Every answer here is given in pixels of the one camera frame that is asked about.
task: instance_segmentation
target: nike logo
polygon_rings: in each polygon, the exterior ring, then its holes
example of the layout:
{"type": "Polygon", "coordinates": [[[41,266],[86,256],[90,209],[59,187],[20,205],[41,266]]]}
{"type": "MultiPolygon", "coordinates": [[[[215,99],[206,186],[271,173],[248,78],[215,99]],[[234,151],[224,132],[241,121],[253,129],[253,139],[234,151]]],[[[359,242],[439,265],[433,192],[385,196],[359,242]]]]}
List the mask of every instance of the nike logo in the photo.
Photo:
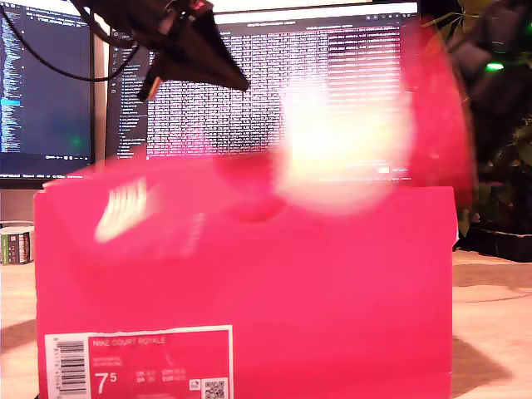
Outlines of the nike logo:
{"type": "Polygon", "coordinates": [[[109,193],[109,203],[96,227],[95,240],[101,244],[116,239],[148,219],[148,193],[145,179],[109,193]]]}

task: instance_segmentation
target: desk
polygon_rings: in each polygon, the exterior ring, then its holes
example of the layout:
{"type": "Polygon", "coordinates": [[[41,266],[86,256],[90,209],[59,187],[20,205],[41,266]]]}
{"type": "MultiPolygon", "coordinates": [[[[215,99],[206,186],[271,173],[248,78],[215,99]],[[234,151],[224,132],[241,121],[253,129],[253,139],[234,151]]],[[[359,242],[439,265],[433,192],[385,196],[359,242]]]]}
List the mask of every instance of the desk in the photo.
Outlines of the desk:
{"type": "MultiPolygon", "coordinates": [[[[532,397],[532,264],[454,257],[453,397],[532,397]]],[[[37,388],[34,265],[2,266],[2,399],[37,388]]]]}

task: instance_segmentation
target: blurry bright light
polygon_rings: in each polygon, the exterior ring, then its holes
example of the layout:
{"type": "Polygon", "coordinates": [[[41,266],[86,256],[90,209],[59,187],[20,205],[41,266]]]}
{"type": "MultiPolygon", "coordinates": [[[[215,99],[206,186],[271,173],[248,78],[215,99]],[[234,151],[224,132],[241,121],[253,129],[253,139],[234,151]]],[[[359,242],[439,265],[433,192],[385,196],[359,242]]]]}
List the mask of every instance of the blurry bright light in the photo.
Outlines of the blurry bright light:
{"type": "Polygon", "coordinates": [[[284,93],[289,157],[280,189],[307,208],[358,212],[392,188],[390,165],[407,165],[410,97],[397,90],[336,101],[327,87],[323,81],[306,80],[284,93]]]}
{"type": "Polygon", "coordinates": [[[488,71],[500,71],[502,69],[505,69],[505,66],[503,64],[501,64],[500,62],[490,62],[486,69],[488,71]]]}

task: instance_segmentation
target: size number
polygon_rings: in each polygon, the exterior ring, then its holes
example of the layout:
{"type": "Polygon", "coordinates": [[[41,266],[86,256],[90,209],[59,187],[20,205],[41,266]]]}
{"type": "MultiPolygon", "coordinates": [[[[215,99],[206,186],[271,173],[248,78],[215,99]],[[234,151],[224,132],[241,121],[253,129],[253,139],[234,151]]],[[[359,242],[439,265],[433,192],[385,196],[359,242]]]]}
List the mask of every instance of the size number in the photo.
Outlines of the size number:
{"type": "Polygon", "coordinates": [[[111,383],[116,382],[116,373],[115,372],[97,372],[94,377],[101,378],[100,386],[98,387],[98,393],[103,393],[103,387],[106,385],[106,382],[111,383]]]}

